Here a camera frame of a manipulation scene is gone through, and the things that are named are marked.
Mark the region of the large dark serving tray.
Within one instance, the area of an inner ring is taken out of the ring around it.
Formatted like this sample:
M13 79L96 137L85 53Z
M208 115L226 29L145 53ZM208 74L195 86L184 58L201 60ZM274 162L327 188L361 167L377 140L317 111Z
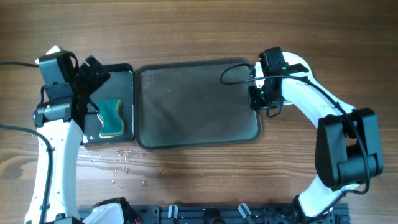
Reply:
M249 142L262 119L249 106L243 58L145 65L134 76L134 130L144 149Z

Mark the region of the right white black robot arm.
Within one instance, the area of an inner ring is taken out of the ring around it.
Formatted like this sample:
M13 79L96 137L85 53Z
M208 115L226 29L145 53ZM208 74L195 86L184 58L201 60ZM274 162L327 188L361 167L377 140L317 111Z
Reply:
M295 105L316 127L316 177L294 199L295 220L324 219L346 195L364 195L371 179L382 173L381 141L375 112L340 101L319 84L304 63L249 65L249 91L260 102L256 108Z

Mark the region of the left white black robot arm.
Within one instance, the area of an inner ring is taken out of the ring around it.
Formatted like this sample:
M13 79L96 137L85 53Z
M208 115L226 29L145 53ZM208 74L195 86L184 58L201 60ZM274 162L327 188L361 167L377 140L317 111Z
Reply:
M41 56L37 65L48 100L33 114L39 158L25 223L80 219L76 165L80 146L134 139L134 79L128 63L102 65L93 56L79 64L72 52Z

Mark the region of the green yellow sponge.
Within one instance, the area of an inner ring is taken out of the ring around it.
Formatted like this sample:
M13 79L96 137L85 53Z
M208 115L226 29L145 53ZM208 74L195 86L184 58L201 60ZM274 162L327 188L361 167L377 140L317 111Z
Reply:
M121 100L101 100L97 104L98 118L102 128L99 132L101 138L113 138L124 133L124 121L120 115Z

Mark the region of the white plate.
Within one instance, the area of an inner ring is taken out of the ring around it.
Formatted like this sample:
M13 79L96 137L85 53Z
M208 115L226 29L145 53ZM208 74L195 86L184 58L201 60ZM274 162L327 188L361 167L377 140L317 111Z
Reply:
M306 67L309 70L309 75L312 75L312 71L311 68L309 66L309 64L299 55L291 53L291 52L282 52L282 55L284 56L285 61L289 64L289 65L295 65L295 64L302 64L304 67ZM256 62L255 66L255 78L262 78L264 77L263 71L262 71L262 67L261 67L261 63L260 62ZM255 86L258 88L261 88L264 85L264 80L257 80L254 82ZM289 100L284 100L284 106L287 105L292 105L293 103Z

